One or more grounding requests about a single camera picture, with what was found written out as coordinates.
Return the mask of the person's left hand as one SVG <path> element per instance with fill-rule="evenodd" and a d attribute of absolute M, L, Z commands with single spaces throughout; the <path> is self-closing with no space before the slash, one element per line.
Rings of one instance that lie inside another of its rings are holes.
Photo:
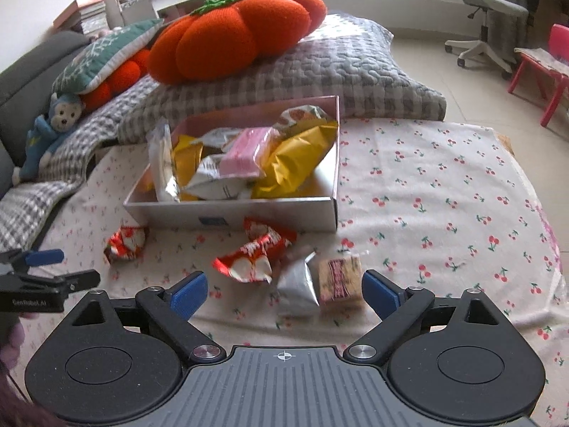
<path fill-rule="evenodd" d="M 19 316 L 12 314 L 15 321 L 12 324 L 2 324 L 1 329 L 1 366 L 7 372 L 17 365 L 20 355 L 20 347 L 25 340 L 24 327 L 20 319 L 33 320 L 38 318 L 38 313 L 20 313 Z"/>

